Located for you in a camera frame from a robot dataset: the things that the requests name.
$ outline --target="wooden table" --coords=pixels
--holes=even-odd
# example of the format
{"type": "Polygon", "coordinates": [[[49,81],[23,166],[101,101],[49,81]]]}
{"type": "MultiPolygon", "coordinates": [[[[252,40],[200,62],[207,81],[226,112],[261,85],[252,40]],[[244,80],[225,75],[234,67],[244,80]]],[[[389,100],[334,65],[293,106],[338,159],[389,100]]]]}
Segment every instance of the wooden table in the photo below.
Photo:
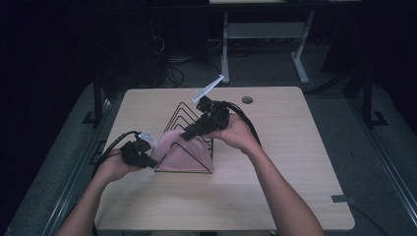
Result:
{"type": "MultiPolygon", "coordinates": [[[[106,146],[131,130],[158,139],[177,105],[197,88],[126,92],[106,146]]],[[[240,106],[254,123],[264,149],[307,202],[325,230],[348,230],[354,219],[329,162],[309,107],[298,88],[215,88],[208,97],[240,106]],[[252,104],[244,104],[243,96],[252,104]]],[[[214,172],[162,173],[145,169],[111,183],[95,219],[109,230],[273,230],[267,201],[248,157],[214,140],[214,172]]]]}

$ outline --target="pink cloth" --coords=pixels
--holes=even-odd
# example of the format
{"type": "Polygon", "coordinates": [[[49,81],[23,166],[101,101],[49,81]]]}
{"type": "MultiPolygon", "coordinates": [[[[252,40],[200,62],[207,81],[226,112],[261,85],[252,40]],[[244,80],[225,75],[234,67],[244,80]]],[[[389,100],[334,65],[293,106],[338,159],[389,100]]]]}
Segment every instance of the pink cloth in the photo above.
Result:
{"type": "Polygon", "coordinates": [[[157,169],[177,172],[210,172],[212,159],[202,138],[184,141],[180,135],[184,130],[171,130],[163,134],[153,147],[151,159],[160,162],[157,169]]]}

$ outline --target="triangular wire structure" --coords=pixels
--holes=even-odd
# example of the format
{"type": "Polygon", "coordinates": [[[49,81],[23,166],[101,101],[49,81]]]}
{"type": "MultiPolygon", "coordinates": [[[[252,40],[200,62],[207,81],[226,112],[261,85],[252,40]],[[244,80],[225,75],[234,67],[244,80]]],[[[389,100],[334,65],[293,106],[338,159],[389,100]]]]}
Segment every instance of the triangular wire structure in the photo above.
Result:
{"type": "MultiPolygon", "coordinates": [[[[180,102],[177,106],[177,108],[174,111],[174,114],[172,115],[171,119],[168,122],[168,125],[166,126],[165,130],[163,131],[163,133],[170,131],[170,130],[177,130],[177,129],[182,129],[184,130],[185,127],[193,124],[194,122],[196,122],[200,117],[192,110],[190,109],[189,106],[187,106],[187,104],[185,104],[184,102],[180,102]]],[[[213,150],[214,150],[214,145],[213,145],[213,140],[212,139],[204,139],[201,137],[197,137],[198,139],[202,139],[202,141],[205,143],[207,149],[208,149],[208,153],[212,159],[212,155],[213,155],[213,150]]],[[[173,143],[171,145],[171,147],[173,147],[174,145],[177,145],[179,148],[183,149],[185,152],[187,152],[188,154],[190,154],[190,156],[192,156],[198,163],[200,163],[202,165],[202,167],[204,167],[207,172],[195,172],[195,171],[171,171],[171,170],[163,170],[159,168],[159,165],[162,163],[163,159],[165,158],[165,156],[162,158],[162,160],[158,163],[158,165],[155,168],[155,172],[176,172],[176,173],[211,173],[209,171],[209,169],[203,165],[196,157],[194,157],[191,153],[189,153],[185,148],[183,148],[181,145],[179,145],[178,143],[173,143]]]]}
{"type": "Polygon", "coordinates": [[[199,161],[197,158],[195,158],[189,151],[187,151],[184,147],[182,147],[180,144],[178,144],[177,142],[174,142],[171,145],[171,148],[173,148],[174,146],[177,146],[179,148],[181,148],[182,150],[184,150],[185,152],[187,152],[192,158],[194,158],[205,170],[169,170],[169,169],[163,169],[163,167],[160,167],[160,164],[162,163],[163,159],[166,157],[166,155],[162,158],[162,160],[156,165],[155,168],[155,172],[174,172],[174,173],[207,173],[207,174],[211,174],[211,171],[209,170],[208,167],[206,167],[201,161],[199,161]]]}

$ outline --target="person's left hand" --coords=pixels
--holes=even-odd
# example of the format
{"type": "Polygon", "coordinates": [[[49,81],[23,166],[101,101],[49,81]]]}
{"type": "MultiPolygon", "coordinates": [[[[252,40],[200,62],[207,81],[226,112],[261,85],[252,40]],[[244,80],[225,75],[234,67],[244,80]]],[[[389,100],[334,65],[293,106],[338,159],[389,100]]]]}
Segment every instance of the person's left hand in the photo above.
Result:
{"type": "Polygon", "coordinates": [[[98,167],[94,179],[103,181],[105,184],[123,178],[127,173],[140,170],[137,166],[128,165],[123,161],[122,151],[113,149],[109,157],[98,167]]]}

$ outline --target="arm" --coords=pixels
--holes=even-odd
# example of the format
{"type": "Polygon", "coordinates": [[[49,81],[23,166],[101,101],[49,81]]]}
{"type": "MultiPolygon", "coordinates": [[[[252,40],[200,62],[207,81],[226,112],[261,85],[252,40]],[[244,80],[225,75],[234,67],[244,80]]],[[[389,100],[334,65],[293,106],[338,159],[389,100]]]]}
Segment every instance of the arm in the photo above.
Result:
{"type": "Polygon", "coordinates": [[[90,235],[101,194],[112,181],[123,178],[138,167],[123,162],[119,149],[114,149],[97,169],[79,202],[58,229],[56,235],[90,235]]]}
{"type": "Polygon", "coordinates": [[[255,167],[279,235],[324,235],[313,212],[279,173],[238,115],[230,115],[229,127],[208,134],[208,138],[221,139],[248,155],[255,167]]]}

